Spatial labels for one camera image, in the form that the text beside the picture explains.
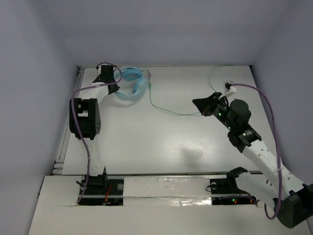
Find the light blue headphones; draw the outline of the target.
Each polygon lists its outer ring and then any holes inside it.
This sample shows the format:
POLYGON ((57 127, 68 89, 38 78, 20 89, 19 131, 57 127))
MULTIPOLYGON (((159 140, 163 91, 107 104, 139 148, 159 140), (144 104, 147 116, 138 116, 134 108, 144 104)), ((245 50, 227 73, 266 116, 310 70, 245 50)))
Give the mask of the light blue headphones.
POLYGON ((144 95, 148 87, 148 79, 138 67, 122 67, 120 89, 114 94, 124 101, 137 101, 144 95))

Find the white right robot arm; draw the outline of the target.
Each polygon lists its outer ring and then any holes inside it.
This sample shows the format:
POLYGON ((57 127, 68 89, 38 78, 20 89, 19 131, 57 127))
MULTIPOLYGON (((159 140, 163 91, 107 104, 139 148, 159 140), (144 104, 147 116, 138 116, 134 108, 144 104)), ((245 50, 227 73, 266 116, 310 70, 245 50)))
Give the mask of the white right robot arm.
POLYGON ((214 116, 229 130, 227 137, 231 144, 252 161, 268 180, 265 183, 238 167, 227 174, 225 185, 230 192, 243 190, 260 199, 289 229, 313 215, 313 186, 305 184, 279 162, 249 125, 251 111, 245 101, 234 99, 228 102, 224 94, 215 92, 192 102, 203 116, 214 116))

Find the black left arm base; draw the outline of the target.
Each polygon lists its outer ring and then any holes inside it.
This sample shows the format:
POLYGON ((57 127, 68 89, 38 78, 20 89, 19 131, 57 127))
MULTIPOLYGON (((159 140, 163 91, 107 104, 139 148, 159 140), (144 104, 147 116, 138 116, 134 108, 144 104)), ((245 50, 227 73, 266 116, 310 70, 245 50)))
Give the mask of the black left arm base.
POLYGON ((76 184, 80 186, 77 204, 80 206, 123 206, 124 178, 102 175, 89 176, 83 191, 86 175, 76 184))

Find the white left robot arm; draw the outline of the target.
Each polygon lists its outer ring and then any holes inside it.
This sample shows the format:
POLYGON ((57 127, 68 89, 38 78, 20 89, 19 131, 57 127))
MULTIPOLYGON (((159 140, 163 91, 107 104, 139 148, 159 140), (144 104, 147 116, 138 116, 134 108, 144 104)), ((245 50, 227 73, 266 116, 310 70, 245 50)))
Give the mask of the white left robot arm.
POLYGON ((104 193, 109 187, 109 181, 99 176, 105 171, 96 139, 101 130, 99 103, 119 90, 114 78, 114 72, 119 68, 110 63, 101 63, 96 66, 96 70, 98 75, 91 84, 75 90, 70 99, 69 128, 86 149, 87 175, 97 176, 92 181, 92 188, 98 193, 104 193))

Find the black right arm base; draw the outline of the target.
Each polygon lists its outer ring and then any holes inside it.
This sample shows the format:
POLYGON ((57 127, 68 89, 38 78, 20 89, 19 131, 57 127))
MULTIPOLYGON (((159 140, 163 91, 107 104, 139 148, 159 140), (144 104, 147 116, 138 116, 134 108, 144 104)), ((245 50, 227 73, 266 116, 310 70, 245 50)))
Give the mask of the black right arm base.
POLYGON ((237 187, 236 179, 248 171, 237 167, 226 174, 225 178, 210 179, 205 190, 211 193, 212 205, 256 205, 258 200, 237 187))

